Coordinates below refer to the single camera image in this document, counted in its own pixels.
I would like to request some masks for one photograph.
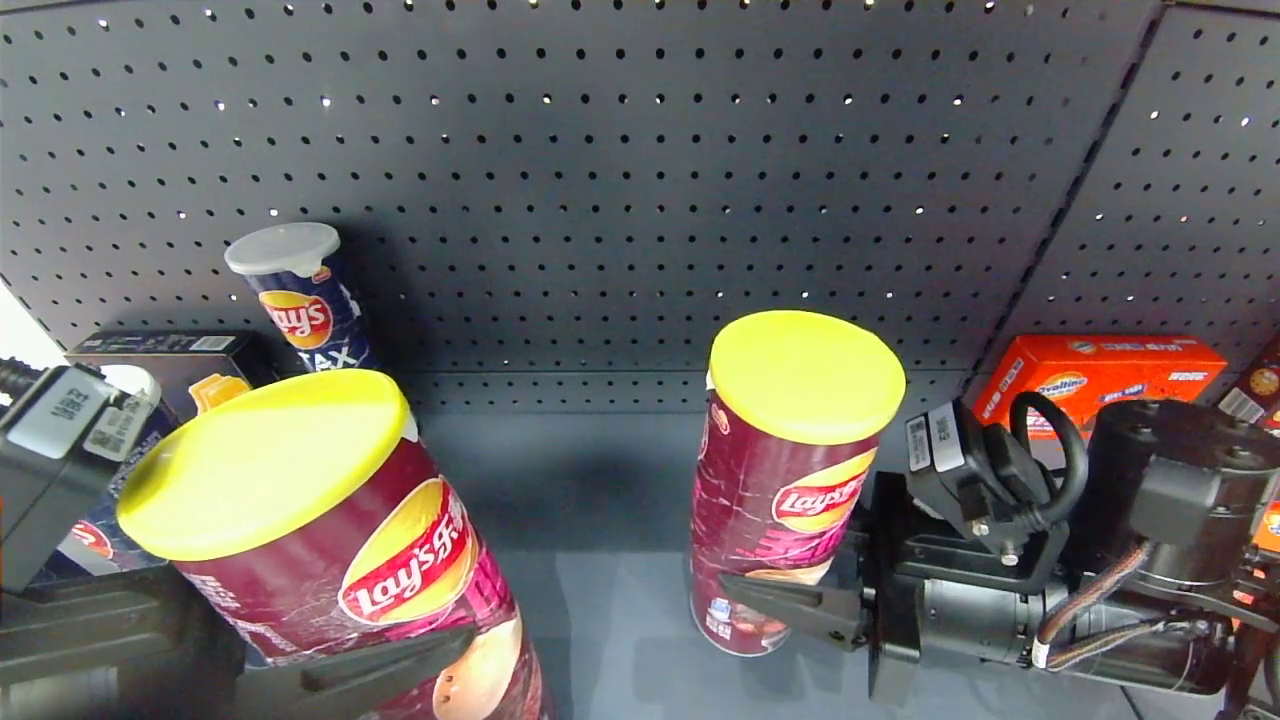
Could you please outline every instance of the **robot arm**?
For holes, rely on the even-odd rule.
[[[1060,437],[1061,479],[1030,455],[1028,410]],[[1272,717],[1280,557],[1252,538],[1280,442],[1176,401],[1107,406],[1087,454],[1036,393],[1010,425],[984,428],[959,402],[908,421],[909,474],[878,474],[846,533],[854,587],[724,575],[726,594],[842,650],[868,644],[878,702],[905,702],[922,652],[947,648],[1123,685],[1225,688],[1219,720]]]

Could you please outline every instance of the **lay's chip canister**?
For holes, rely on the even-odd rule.
[[[287,223],[246,234],[223,254],[311,372],[380,366],[342,277],[339,245],[330,225]]]
[[[466,653],[378,720],[549,720],[511,588],[387,375],[344,369],[188,421],[129,477],[119,523],[268,662],[476,625]]]
[[[708,384],[691,521],[694,623],[726,652],[765,655],[788,628],[726,598],[719,575],[818,584],[906,375],[888,346],[854,324],[774,310],[716,336]]]

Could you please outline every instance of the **orange ovaltine box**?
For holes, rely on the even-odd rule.
[[[1222,369],[1212,347],[1187,336],[1024,334],[1014,338],[974,407],[1009,427],[1009,405],[1027,389],[1047,396],[1088,436],[1103,405],[1138,397],[1190,402]],[[1053,430],[1034,411],[1033,438]]]

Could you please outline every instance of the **bolt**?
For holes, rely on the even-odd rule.
[[[1000,547],[1000,564],[1005,568],[1018,565],[1018,548],[1014,547],[1012,541],[1005,541]]]

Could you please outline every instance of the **ovaltine logo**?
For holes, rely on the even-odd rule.
[[[260,292],[257,300],[293,347],[312,350],[329,342],[333,310],[324,299],[288,290],[269,290]]]
[[[1036,388],[1036,392],[1044,397],[1066,397],[1075,395],[1075,391],[1084,387],[1088,382],[1089,379],[1080,373],[1059,373],[1044,380],[1044,384]]]
[[[773,519],[805,534],[835,528],[852,510],[874,459],[876,451],[869,450],[782,488],[773,496]]]
[[[477,542],[444,478],[413,488],[356,553],[338,605],[362,623],[389,625],[449,607],[475,569]]]

